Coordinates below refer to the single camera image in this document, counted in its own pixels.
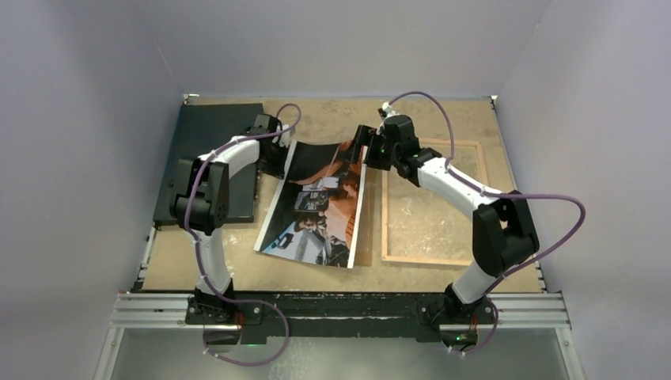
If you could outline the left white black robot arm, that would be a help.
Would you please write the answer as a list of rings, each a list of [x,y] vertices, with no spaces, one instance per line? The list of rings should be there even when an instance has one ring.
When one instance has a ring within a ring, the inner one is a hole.
[[[194,299],[205,305],[215,323],[233,319],[233,281],[226,267],[222,227],[229,212],[230,180],[258,165],[263,173],[284,178],[286,159],[297,122],[284,124],[276,116],[257,115],[252,126],[222,146],[176,164],[170,215],[190,237],[198,279]]]

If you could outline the printed photo with white border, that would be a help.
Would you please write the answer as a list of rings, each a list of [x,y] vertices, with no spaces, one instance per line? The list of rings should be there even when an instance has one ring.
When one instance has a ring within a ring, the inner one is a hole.
[[[351,144],[291,144],[255,251],[305,264],[353,268],[366,167],[362,156],[351,156]]]

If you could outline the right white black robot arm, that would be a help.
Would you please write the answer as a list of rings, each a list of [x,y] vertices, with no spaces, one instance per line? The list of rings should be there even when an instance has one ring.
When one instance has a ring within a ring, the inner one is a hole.
[[[445,289],[444,311],[452,321],[472,316],[475,303],[496,281],[540,248],[523,194],[481,184],[441,153],[422,147],[409,116],[388,116],[378,128],[358,126],[347,158],[369,169],[395,169],[400,177],[442,197],[471,221],[474,261]]]

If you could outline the wooden picture frame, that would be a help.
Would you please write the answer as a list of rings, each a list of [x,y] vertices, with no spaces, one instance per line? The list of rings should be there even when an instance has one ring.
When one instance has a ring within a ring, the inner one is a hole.
[[[384,261],[451,268],[472,262],[472,223],[442,197],[393,170],[381,174],[381,225]]]

